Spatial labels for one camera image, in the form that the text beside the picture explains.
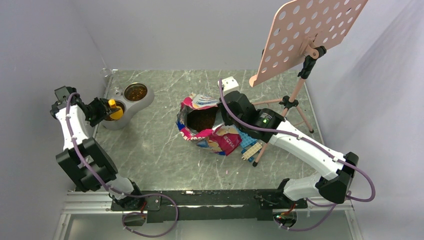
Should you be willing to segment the yellow plastic scoop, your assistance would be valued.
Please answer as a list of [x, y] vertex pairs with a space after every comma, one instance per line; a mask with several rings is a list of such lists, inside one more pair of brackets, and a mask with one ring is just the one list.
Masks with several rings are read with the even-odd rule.
[[109, 115], [109, 117], [112, 120], [119, 120], [120, 118], [122, 118], [122, 116], [124, 115], [124, 110], [117, 104], [114, 99], [109, 99], [108, 105], [111, 110], [111, 114]]

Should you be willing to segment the pet food bag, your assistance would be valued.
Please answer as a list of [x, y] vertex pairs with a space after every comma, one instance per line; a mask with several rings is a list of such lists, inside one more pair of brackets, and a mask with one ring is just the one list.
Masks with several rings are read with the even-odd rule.
[[228, 156], [242, 143], [242, 138], [235, 126], [224, 124], [218, 103], [213, 97], [192, 93], [181, 102], [176, 125], [184, 140]]

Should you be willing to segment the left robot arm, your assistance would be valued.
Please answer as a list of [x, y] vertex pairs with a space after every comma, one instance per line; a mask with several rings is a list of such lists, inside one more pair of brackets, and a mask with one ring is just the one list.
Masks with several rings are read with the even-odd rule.
[[140, 189], [132, 180], [119, 175], [111, 157], [89, 134], [89, 128], [106, 118], [120, 119], [123, 109], [113, 99], [98, 97], [85, 104], [74, 87], [62, 86], [54, 93], [57, 101], [50, 114], [59, 121], [64, 139], [56, 162], [82, 192], [104, 189], [121, 207], [139, 209], [144, 203]]

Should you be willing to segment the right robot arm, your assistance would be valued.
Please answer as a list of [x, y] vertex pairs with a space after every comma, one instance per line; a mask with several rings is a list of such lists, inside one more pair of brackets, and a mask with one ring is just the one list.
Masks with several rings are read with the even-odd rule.
[[247, 96], [237, 90], [220, 93], [219, 107], [226, 125], [235, 125], [249, 137], [279, 147], [296, 156], [316, 170], [316, 174], [300, 179], [284, 179], [276, 193], [276, 202], [288, 208], [295, 201], [323, 197], [342, 204], [355, 175], [352, 168], [358, 156], [352, 152], [343, 154], [315, 141], [294, 127], [277, 112], [256, 109]]

